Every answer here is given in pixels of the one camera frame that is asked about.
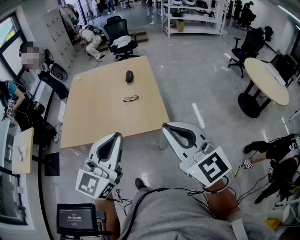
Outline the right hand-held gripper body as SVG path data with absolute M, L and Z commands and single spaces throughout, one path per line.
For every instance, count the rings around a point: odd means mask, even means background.
M 189 177 L 209 188 L 224 177 L 232 167 L 221 147 L 206 139 L 188 146 L 180 141 L 183 159 L 180 169 Z

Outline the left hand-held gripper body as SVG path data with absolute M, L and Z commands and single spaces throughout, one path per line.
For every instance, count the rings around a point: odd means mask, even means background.
M 78 170 L 75 189 L 93 199 L 105 200 L 119 184 L 123 176 L 121 170 L 119 165 L 111 170 L 87 158 L 83 169 Z

